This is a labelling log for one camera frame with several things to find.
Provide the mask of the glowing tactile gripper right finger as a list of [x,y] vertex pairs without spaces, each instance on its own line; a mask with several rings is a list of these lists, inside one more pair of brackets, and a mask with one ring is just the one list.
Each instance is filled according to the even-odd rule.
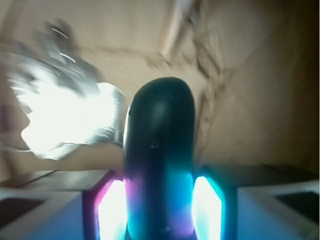
[[199,240],[317,240],[319,175],[292,165],[205,165],[195,180]]

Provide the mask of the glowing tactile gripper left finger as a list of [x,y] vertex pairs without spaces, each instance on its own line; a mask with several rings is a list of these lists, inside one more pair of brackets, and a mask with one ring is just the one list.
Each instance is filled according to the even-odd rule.
[[124,184],[113,170],[24,173],[0,184],[3,240],[124,240]]

